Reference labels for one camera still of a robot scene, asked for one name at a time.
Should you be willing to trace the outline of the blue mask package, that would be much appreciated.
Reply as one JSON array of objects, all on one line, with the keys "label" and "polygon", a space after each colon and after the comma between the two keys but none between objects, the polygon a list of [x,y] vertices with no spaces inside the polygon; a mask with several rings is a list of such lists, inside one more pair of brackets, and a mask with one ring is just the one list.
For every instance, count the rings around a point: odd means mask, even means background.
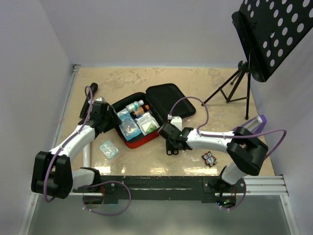
[{"label": "blue mask package", "polygon": [[135,120],[132,118],[130,113],[126,108],[119,111],[117,113],[119,119],[121,120],[121,124],[119,125],[119,128],[126,139],[126,141],[129,141],[137,136],[139,136],[142,132],[135,122]]}]

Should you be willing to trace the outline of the green wind oil box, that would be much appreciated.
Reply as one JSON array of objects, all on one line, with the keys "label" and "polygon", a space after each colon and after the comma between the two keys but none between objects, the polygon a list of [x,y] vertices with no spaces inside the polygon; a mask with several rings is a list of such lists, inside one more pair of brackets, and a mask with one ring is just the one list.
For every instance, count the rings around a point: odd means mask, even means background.
[{"label": "green wind oil box", "polygon": [[153,123],[151,123],[148,127],[148,129],[146,130],[146,133],[149,134],[149,133],[152,133],[154,132],[155,130],[157,130],[159,128],[158,125],[155,125]]}]

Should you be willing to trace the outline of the white medicine bottle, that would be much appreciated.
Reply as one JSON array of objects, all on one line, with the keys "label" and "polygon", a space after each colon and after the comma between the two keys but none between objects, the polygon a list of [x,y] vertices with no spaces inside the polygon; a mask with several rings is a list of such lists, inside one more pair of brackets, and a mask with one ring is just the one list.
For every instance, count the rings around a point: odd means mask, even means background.
[{"label": "white medicine bottle", "polygon": [[131,104],[127,105],[126,109],[128,110],[129,113],[131,113],[143,105],[144,105],[144,101],[139,100],[139,101],[135,101],[135,102],[132,102]]}]

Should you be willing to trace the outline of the red medicine kit case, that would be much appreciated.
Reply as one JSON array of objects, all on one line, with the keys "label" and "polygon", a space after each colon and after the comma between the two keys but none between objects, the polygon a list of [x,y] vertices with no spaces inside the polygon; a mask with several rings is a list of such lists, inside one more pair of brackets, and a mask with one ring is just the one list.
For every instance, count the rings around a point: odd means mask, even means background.
[{"label": "red medicine kit case", "polygon": [[[117,101],[112,106],[119,112],[134,101],[143,100],[144,104],[150,107],[151,114],[157,123],[162,125],[167,120],[167,115],[170,113],[173,105],[183,97],[185,95],[178,86],[168,83],[148,87],[145,93],[134,93]],[[125,145],[130,149],[138,148],[158,137],[157,130],[155,130],[147,135],[140,134],[128,141],[122,135],[120,128],[116,127],[116,131]]]}]

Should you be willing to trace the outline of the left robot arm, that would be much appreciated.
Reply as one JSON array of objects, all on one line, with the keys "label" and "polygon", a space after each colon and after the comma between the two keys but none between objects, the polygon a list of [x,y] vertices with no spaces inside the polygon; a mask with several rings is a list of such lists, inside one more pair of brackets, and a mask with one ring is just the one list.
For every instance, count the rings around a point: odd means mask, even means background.
[{"label": "left robot arm", "polygon": [[60,199],[65,199],[72,190],[81,187],[90,192],[98,191],[101,188],[99,171],[88,166],[72,170],[71,162],[99,134],[119,124],[114,107],[103,97],[93,101],[88,121],[80,121],[72,134],[57,147],[36,155],[31,191]]}]

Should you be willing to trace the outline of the bandage plasters bag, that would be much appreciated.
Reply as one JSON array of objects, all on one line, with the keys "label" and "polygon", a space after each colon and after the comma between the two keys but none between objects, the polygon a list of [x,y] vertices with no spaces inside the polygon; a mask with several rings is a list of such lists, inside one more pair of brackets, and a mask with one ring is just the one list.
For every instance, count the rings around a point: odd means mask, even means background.
[{"label": "bandage plasters bag", "polygon": [[111,142],[106,141],[102,145],[100,145],[99,149],[103,152],[103,154],[108,158],[112,159],[114,156],[119,154],[118,148]]}]

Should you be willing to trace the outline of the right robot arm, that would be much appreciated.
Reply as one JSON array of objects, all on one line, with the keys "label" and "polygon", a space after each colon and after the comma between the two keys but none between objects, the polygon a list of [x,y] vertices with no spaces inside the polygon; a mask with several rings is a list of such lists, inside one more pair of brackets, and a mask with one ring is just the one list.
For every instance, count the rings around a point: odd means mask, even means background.
[{"label": "right robot arm", "polygon": [[246,175],[259,175],[268,152],[265,143],[241,126],[224,133],[201,132],[192,127],[179,130],[166,122],[158,134],[177,150],[206,149],[229,154],[232,163],[224,168],[217,183],[223,192],[230,192]]}]

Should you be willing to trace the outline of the amber bottle orange cap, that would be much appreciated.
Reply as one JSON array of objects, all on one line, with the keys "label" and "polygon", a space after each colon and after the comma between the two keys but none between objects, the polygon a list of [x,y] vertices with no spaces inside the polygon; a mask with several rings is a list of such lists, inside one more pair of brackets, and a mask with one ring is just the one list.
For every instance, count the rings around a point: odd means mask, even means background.
[{"label": "amber bottle orange cap", "polygon": [[130,115],[131,115],[132,118],[138,118],[138,117],[144,115],[149,110],[150,110],[149,105],[143,105],[143,106],[140,106],[138,109],[132,111],[130,113]]}]

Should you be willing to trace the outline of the white gauze pad packet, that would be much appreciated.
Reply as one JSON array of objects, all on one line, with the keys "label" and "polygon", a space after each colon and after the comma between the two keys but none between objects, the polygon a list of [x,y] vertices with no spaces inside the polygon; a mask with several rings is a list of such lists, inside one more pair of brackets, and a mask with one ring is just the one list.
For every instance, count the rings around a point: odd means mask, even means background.
[{"label": "white gauze pad packet", "polygon": [[135,122],[139,126],[143,135],[147,135],[146,130],[151,123],[159,126],[155,118],[149,112],[146,112],[144,115],[136,118]]}]

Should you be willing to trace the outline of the black handled scissors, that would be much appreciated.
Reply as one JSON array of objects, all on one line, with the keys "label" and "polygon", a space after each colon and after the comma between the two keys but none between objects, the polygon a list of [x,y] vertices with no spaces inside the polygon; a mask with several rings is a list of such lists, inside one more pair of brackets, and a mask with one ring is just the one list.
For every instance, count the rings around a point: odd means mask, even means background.
[{"label": "black handled scissors", "polygon": [[178,155],[179,154],[179,150],[174,148],[172,145],[170,144],[167,144],[166,145],[166,154],[168,156],[171,156],[171,155]]}]

